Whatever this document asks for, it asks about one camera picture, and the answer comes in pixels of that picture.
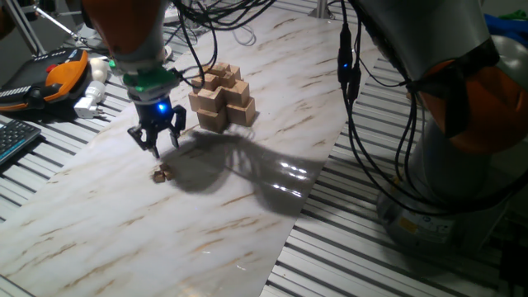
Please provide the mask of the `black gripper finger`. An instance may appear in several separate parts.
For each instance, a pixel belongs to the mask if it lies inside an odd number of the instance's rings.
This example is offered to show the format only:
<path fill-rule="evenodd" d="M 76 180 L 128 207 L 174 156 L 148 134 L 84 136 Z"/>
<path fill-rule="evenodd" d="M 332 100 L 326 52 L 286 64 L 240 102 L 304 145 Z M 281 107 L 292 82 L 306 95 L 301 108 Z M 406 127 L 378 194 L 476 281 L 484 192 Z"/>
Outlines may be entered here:
<path fill-rule="evenodd" d="M 169 125 L 172 145 L 179 148 L 179 138 L 182 131 L 186 128 L 186 109 L 177 105 L 172 108 L 172 113 L 175 116 L 175 122 Z"/>
<path fill-rule="evenodd" d="M 156 159 L 160 159 L 157 148 L 158 131 L 156 129 L 136 125 L 127 129 L 127 133 L 143 151 L 149 151 Z"/>

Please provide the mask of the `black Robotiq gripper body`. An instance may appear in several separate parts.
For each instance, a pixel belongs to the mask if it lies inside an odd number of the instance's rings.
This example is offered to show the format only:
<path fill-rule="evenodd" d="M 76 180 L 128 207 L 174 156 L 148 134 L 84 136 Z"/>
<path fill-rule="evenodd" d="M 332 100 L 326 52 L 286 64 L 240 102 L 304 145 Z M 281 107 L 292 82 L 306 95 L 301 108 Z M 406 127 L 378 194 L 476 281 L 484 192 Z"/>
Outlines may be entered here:
<path fill-rule="evenodd" d="M 161 96 L 150 102 L 134 104 L 139 116 L 139 124 L 134 128 L 141 135 L 150 136 L 154 133 L 173 129 L 174 112 L 169 96 Z"/>

